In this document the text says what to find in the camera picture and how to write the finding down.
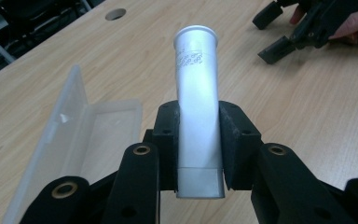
brass screw hole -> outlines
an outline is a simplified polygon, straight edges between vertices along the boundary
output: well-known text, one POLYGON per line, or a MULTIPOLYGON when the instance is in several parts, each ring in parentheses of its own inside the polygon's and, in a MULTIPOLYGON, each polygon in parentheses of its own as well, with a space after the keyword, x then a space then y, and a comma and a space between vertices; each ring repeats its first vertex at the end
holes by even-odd
POLYGON ((171 133, 171 130, 169 130, 169 129, 164 129, 164 130, 162 130, 162 132, 165 133, 165 134, 169 134, 169 133, 171 133))
POLYGON ((251 131, 249 131, 249 130, 243 130, 242 131, 242 135, 248 135, 248 134, 251 134, 252 132, 251 131))
POLYGON ((138 155, 138 156, 146 155, 149 152, 150 152, 150 147, 147 147, 147 146, 139 146, 133 150, 133 154, 138 155))
POLYGON ((77 191, 77 183, 67 181, 57 186, 52 192, 51 196, 55 199, 64 199, 77 191))
POLYGON ((270 147, 268 151, 277 156, 283 156, 287 153, 286 150, 281 147, 270 147))

light wood tabletop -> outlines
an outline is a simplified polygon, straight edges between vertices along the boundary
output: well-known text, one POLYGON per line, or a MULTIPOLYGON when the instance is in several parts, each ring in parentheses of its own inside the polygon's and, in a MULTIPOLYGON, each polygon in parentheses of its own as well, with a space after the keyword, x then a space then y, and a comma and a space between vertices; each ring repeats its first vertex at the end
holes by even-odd
MULTIPOLYGON (((295 28, 289 7, 258 30, 252 19, 268 3, 106 0, 3 69, 0 222, 71 67, 80 65, 90 104, 139 99, 142 137, 153 128, 158 107, 176 100, 173 39, 194 24, 219 36, 220 100, 240 106, 265 143, 290 147, 319 179, 340 189, 358 177, 358 45, 306 48, 266 64, 257 53, 295 28), (105 19, 118 8, 126 10, 123 17, 105 19)), ((113 162, 118 167, 120 161, 113 162)), ((162 192, 160 220, 257 223, 250 195, 232 190, 207 201, 162 192)))

human hand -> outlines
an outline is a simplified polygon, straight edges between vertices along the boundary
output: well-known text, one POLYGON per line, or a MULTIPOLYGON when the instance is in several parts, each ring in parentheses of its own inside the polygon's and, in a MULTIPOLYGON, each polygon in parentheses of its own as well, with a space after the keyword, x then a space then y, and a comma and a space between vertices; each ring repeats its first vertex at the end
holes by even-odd
MULTIPOLYGON (((305 15, 305 11, 297 6, 295 12, 293 13, 290 23, 297 24, 305 15)), ((336 32, 329 37, 329 39, 337 39, 343 36, 348 36, 351 40, 357 42, 358 38, 358 11, 352 13, 336 30, 336 32)))

wooden table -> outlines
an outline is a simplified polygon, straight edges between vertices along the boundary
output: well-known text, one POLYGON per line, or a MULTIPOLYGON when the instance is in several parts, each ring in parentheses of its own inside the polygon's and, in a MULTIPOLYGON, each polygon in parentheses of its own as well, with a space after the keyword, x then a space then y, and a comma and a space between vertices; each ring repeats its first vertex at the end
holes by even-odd
MULTIPOLYGON (((0 222, 72 65, 82 68, 91 104, 139 99, 143 135, 153 128, 158 106, 176 99, 172 42, 193 24, 219 35, 220 99, 239 105, 264 142, 289 146, 318 178, 338 188, 358 177, 358 46, 303 49, 265 64, 257 52, 294 29, 289 7, 267 30, 257 30, 252 19, 268 3, 107 0, 3 69, 0 222), (117 8, 127 13, 107 21, 117 8)), ((161 223, 256 222, 250 192, 230 191, 214 201, 162 192, 161 223)))

metal cylinder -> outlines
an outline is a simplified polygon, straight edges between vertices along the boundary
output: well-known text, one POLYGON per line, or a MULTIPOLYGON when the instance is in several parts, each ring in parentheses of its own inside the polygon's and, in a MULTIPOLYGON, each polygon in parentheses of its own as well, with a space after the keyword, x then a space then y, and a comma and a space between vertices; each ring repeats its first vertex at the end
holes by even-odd
POLYGON ((217 36, 189 26, 174 39, 180 106, 179 198, 223 198, 217 90, 217 36))

